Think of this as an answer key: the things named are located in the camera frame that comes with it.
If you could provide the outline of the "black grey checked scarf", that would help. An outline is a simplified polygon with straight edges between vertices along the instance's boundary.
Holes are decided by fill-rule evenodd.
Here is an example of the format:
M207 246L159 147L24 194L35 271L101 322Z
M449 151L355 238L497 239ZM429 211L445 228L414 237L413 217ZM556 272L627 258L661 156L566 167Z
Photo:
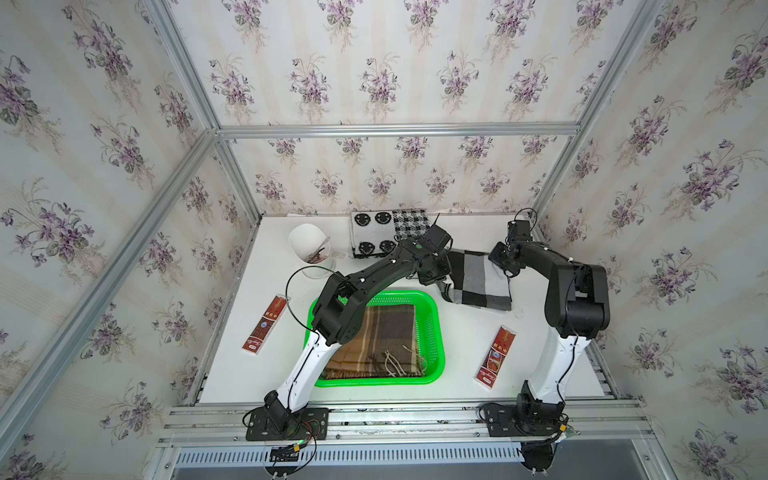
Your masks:
M437 283L442 298L453 304L508 312L512 310L510 282L489 255L470 250L448 253L451 273Z

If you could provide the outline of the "white black smiley scarf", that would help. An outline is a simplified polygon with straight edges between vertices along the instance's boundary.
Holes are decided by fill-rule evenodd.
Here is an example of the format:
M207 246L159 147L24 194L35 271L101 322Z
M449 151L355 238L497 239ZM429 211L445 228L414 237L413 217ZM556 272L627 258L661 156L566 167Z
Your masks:
M384 257L400 240L423 235L431 223L422 209L397 209L350 214L354 258Z

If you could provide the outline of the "brown plaid scarf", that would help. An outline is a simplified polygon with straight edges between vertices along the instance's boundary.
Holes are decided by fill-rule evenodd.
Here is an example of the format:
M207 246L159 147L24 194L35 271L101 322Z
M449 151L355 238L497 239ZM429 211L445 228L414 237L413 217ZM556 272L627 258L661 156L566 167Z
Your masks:
M422 377L427 368L420 354L415 307L369 306L358 335L326 365L322 380Z

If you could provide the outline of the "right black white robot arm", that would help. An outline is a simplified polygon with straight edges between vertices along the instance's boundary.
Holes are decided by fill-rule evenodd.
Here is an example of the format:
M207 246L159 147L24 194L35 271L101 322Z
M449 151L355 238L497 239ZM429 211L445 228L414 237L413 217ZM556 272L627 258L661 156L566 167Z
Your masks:
M548 281L544 318L549 326L537 367L517 397L521 416L556 417L576 361L610 323L606 270L573 260L539 242L499 242L490 261L514 277L531 268Z

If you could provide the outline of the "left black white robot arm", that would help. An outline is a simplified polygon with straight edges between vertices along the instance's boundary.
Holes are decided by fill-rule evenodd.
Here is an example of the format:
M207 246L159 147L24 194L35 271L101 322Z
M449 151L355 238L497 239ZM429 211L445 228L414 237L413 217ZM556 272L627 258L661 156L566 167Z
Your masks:
M451 272L450 234L438 226L420 237L398 242L374 264L343 274L333 272L312 308L311 334L288 378L264 397L263 408L280 429L296 418L332 356L359 333L369 302L395 282L414 274L424 286L444 280Z

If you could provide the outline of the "green plastic mesh basket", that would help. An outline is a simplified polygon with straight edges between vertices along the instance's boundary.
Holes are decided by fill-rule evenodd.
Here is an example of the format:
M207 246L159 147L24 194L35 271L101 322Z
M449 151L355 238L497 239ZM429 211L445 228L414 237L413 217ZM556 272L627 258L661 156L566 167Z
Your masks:
M319 388L410 386L426 385L436 381L445 369L446 357L439 312L434 299L429 294L419 290L389 290L379 293L368 303L366 308L369 306L400 304L408 304L415 307L418 346L420 354L427 361L427 368L422 377L353 380L322 380L319 377L315 385Z

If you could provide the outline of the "red packet on right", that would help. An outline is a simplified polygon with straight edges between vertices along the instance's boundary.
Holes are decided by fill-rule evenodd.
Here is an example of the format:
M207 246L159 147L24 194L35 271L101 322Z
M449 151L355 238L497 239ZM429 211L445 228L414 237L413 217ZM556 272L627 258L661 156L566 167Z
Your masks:
M515 332L505 326L499 327L475 375L475 380L485 388L494 387L515 338Z

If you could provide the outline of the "red packet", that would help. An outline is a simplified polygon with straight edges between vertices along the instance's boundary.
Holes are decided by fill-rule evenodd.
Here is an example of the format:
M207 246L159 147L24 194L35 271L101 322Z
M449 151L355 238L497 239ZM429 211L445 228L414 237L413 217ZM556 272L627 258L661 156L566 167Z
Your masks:
M505 326L499 327L475 375L475 380L485 388L494 387L515 338L515 332Z
M264 346L270 333L274 330L275 324L280 320L288 305L288 298L285 295L276 295L268 308L261 315L253 328L251 334L245 340L242 350L246 353L256 355Z

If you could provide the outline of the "white cup with utensils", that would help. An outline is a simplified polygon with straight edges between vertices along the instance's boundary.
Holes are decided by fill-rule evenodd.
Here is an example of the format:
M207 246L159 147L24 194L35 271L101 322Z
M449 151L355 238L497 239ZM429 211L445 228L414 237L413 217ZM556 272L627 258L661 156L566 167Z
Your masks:
M288 236L288 244L300 263L299 273L312 280L329 277L337 268L338 252L331 238L318 226L303 223Z

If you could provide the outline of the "red packet on left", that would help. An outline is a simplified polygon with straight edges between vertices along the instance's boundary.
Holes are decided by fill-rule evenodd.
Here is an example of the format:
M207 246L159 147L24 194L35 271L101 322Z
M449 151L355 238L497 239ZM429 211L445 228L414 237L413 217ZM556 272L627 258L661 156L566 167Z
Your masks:
M261 315L253 328L251 334L245 340L242 350L246 353L256 355L264 346L270 333L274 330L275 324L280 320L288 305L288 298L285 295L276 295L268 308Z

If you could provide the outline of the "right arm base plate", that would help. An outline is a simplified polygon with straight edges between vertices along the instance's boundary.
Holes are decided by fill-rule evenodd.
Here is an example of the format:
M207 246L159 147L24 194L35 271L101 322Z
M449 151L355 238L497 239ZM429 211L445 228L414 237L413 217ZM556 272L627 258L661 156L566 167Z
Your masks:
M489 402L479 407L480 419L491 437L551 437L561 431L565 403L518 406Z

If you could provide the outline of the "aluminium front rail frame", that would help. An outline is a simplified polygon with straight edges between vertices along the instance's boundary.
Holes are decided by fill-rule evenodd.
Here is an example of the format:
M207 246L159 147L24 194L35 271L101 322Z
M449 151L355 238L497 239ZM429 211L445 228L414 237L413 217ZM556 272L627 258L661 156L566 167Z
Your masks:
M170 479L182 468L259 467L279 477L306 466L422 465L522 462L546 444L551 455L571 445L596 453L609 441L627 441L649 479L675 473L635 400L577 398L565 405L565 424L551 437L491 437L473 402L316 403L330 410L325 440L299 440L297 462L268 461L273 447L293 440L247 441L245 404L174 407L145 473Z

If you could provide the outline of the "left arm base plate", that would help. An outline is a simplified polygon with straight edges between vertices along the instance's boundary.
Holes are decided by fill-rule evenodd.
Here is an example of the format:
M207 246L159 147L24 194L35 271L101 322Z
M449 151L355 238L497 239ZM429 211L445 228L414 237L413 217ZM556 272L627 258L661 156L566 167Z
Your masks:
M248 411L242 417L247 441L325 440L330 410L304 408L297 413L270 412L265 407Z

